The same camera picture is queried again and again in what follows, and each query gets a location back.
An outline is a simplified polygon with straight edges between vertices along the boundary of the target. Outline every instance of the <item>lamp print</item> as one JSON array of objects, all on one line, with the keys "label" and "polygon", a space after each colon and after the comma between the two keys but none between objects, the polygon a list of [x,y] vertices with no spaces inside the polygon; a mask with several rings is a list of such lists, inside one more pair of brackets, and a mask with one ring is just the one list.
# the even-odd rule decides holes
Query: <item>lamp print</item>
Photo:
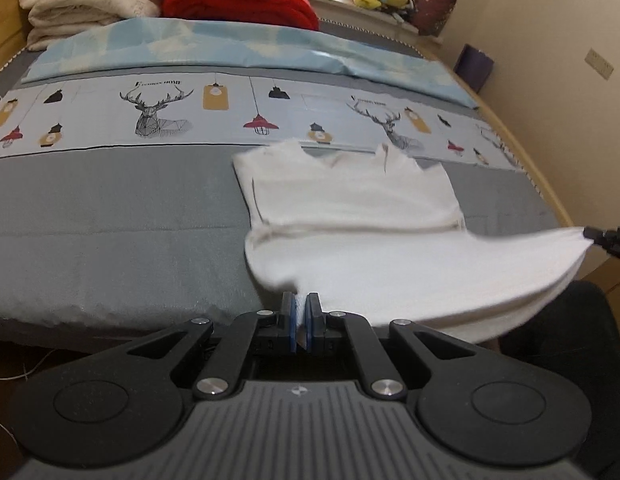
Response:
[{"label": "lamp print", "polygon": [[426,124],[426,121],[414,110],[410,110],[410,108],[406,107],[405,114],[410,119],[410,122],[414,125],[417,130],[419,130],[422,134],[431,134],[432,131]]},{"label": "lamp print", "polygon": [[252,128],[257,135],[269,135],[270,130],[278,130],[279,127],[276,124],[269,123],[260,113],[259,106],[257,105],[257,97],[254,95],[254,86],[252,86],[252,79],[250,81],[250,88],[252,88],[252,98],[254,99],[254,107],[257,108],[257,114],[254,119],[249,123],[244,124],[244,128]]},{"label": "lamp print", "polygon": [[61,93],[61,88],[60,88],[53,94],[50,94],[50,96],[43,102],[44,103],[58,103],[63,98],[64,98],[64,95]]},{"label": "lamp print", "polygon": [[488,164],[488,160],[481,154],[481,152],[476,149],[473,148],[474,150],[474,155],[476,156],[476,158],[479,160],[480,163],[482,163],[484,166],[490,166],[490,164]]},{"label": "lamp print", "polygon": [[290,96],[278,86],[272,87],[272,90],[268,93],[268,97],[271,97],[272,99],[290,99]]},{"label": "lamp print", "polygon": [[10,99],[0,110],[0,126],[5,124],[12,111],[17,107],[17,99]]},{"label": "lamp print", "polygon": [[452,126],[450,126],[450,123],[447,120],[445,120],[443,117],[441,117],[439,114],[437,114],[437,117],[439,118],[439,121],[444,123],[447,127],[452,128]]},{"label": "lamp print", "polygon": [[61,140],[61,124],[57,123],[50,131],[39,139],[39,145],[42,148],[49,148]]},{"label": "lamp print", "polygon": [[3,143],[4,148],[8,148],[9,146],[12,145],[12,143],[15,140],[18,140],[18,139],[23,139],[23,134],[21,133],[21,131],[19,130],[19,127],[17,126],[13,131],[11,131],[3,139],[1,139],[0,142]]},{"label": "lamp print", "polygon": [[332,141],[332,136],[328,132],[324,131],[320,124],[312,123],[310,124],[310,131],[308,132],[308,137],[310,137],[315,142],[319,144],[330,144]]},{"label": "lamp print", "polygon": [[456,156],[463,156],[464,151],[465,151],[461,146],[457,146],[451,140],[448,141],[448,149],[451,152],[453,152]]},{"label": "lamp print", "polygon": [[204,110],[228,110],[228,89],[215,82],[206,85],[203,89],[203,109]]}]

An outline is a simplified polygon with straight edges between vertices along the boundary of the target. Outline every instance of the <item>metal screw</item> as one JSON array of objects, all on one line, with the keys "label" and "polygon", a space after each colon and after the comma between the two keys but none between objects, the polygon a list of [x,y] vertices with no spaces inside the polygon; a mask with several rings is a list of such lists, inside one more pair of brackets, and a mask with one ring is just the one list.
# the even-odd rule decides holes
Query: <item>metal screw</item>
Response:
[{"label": "metal screw", "polygon": [[207,377],[197,383],[197,390],[204,394],[218,395],[228,389],[228,383],[219,377]]},{"label": "metal screw", "polygon": [[396,395],[403,389],[404,386],[394,379],[379,379],[372,383],[372,391],[386,397]]}]

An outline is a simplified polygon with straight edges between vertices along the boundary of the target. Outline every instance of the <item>light switch plate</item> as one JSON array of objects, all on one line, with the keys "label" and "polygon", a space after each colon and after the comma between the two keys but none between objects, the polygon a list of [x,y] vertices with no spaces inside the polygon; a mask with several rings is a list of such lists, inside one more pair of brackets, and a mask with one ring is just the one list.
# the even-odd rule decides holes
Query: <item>light switch plate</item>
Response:
[{"label": "light switch plate", "polygon": [[615,69],[603,58],[601,54],[593,49],[590,49],[589,53],[586,55],[586,63],[593,67],[593,69],[606,80],[610,79],[612,71]]}]

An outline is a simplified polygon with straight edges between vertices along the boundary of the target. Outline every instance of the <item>deer print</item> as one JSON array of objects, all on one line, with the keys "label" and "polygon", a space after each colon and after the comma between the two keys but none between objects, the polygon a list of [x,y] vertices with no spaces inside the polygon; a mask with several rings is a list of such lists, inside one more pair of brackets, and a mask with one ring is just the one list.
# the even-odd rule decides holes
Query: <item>deer print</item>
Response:
[{"label": "deer print", "polygon": [[148,106],[145,102],[141,100],[141,92],[136,97],[132,97],[132,92],[136,90],[133,88],[130,92],[123,95],[119,92],[119,96],[124,100],[128,101],[135,105],[135,108],[141,111],[141,115],[136,121],[135,133],[140,137],[166,137],[172,134],[180,134],[183,132],[187,132],[191,129],[192,124],[190,121],[186,120],[177,120],[177,121],[169,121],[166,119],[159,119],[156,116],[156,113],[159,110],[163,110],[167,107],[168,104],[173,103],[175,101],[184,100],[188,97],[194,90],[191,90],[190,93],[184,94],[183,90],[181,90],[177,85],[174,86],[179,93],[175,95],[175,97],[171,97],[170,94],[166,96],[165,99],[162,99],[157,104]]},{"label": "deer print", "polygon": [[361,101],[359,99],[355,99],[354,97],[353,99],[355,101],[354,105],[347,103],[348,108],[354,110],[359,115],[372,119],[374,123],[379,124],[384,129],[390,142],[392,142],[392,144],[400,150],[405,150],[406,152],[422,152],[424,150],[423,143],[417,139],[411,139],[410,137],[402,136],[394,132],[396,122],[401,120],[401,114],[394,112],[392,114],[386,113],[386,119],[382,121],[378,117],[371,115],[368,110],[361,110],[359,107]]}]

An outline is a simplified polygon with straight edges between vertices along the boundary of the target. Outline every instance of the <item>bed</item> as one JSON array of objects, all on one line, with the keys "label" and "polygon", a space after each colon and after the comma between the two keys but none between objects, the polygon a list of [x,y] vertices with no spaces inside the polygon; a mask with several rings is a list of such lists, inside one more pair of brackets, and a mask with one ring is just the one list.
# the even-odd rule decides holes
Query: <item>bed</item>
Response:
[{"label": "bed", "polygon": [[[239,43],[250,40],[248,30],[242,28]],[[421,61],[428,56],[409,45],[333,23],[322,23],[322,31],[324,43],[343,46],[355,41],[357,48],[379,57],[399,53]],[[167,33],[162,34],[165,41]],[[156,40],[148,39],[149,44],[158,44]],[[444,131],[448,145],[443,151],[427,148],[411,155],[424,168],[442,161],[469,230],[499,236],[570,225],[515,139],[462,83],[450,98],[450,88],[444,89],[445,96],[436,96],[432,89],[418,91],[418,82],[384,82],[356,70],[292,70],[299,58],[276,49],[276,62],[234,56],[224,65],[223,59],[232,57],[226,52],[225,58],[221,53],[215,59],[186,62],[175,55],[177,60],[170,63],[154,60],[141,66],[140,59],[148,53],[134,50],[129,66],[129,51],[124,61],[106,50],[102,54],[111,56],[77,63],[81,48],[90,42],[98,43],[94,38],[75,41],[72,52],[49,51],[45,62],[42,58],[34,65],[37,55],[21,52],[0,72],[0,114],[8,114],[0,125],[0,340],[93,352],[193,317],[227,324],[242,312],[276,307],[280,294],[261,288],[245,263],[244,238],[250,223],[231,157],[286,135],[302,139],[304,148],[319,156],[334,149],[370,152],[375,139],[397,132],[428,143]],[[145,46],[136,41],[135,48]],[[270,58],[272,53],[265,50],[260,56]],[[61,66],[65,73],[59,72]],[[441,80],[441,72],[435,77]],[[196,88],[195,81],[200,81]],[[264,85],[272,88],[267,97]],[[244,97],[233,101],[231,94],[228,104],[224,87]],[[321,106],[342,96],[345,106],[338,113],[324,113],[323,122],[307,120],[319,106],[309,103],[330,89],[335,89],[334,95]],[[102,105],[106,94],[108,105]],[[305,107],[300,106],[301,111],[276,116],[275,109],[268,108],[274,102],[293,106],[298,96]],[[15,99],[21,108],[14,110],[30,106],[23,117],[10,118],[11,107],[6,105]],[[152,129],[147,116],[155,101],[165,105],[158,119],[154,114],[163,123],[144,137],[140,132]],[[188,103],[194,102],[199,115],[189,116],[187,107],[193,105]],[[74,103],[72,117],[67,110],[58,111],[64,103]],[[233,103],[245,104],[246,109]],[[375,106],[382,112],[369,111]],[[399,106],[403,121],[397,118],[389,126],[392,117],[384,114]],[[232,114],[225,116],[241,114],[241,128],[219,122],[205,130],[205,139],[188,137],[201,124],[200,114],[217,117],[220,109],[228,108]],[[57,111],[35,115],[30,109]],[[352,136],[340,142],[340,132],[351,129],[340,127],[339,114],[346,113],[349,121],[359,121],[354,129],[370,131],[366,142],[357,144]],[[419,130],[423,117],[429,133]],[[217,119],[205,120],[216,124]],[[454,146],[461,148],[469,133],[451,127],[451,121],[474,124],[481,150],[466,146],[460,154]],[[126,125],[125,138],[113,134],[118,124]],[[82,134],[88,130],[103,131],[106,140],[86,140]],[[236,131],[234,140],[224,138],[230,131]],[[24,148],[27,137],[37,145]],[[502,157],[494,162],[499,154]]]}]

